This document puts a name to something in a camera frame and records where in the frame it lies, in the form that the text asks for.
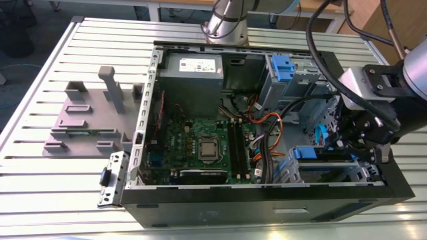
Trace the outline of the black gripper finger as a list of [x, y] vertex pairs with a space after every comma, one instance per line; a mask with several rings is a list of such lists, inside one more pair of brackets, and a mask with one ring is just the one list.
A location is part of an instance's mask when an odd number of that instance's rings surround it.
[[349, 153], [357, 161], [372, 165], [385, 164], [389, 162], [389, 144], [377, 144], [375, 146], [345, 145], [345, 152]]
[[393, 132], [367, 111], [340, 107], [333, 114], [333, 130], [327, 147], [368, 149], [391, 142]]

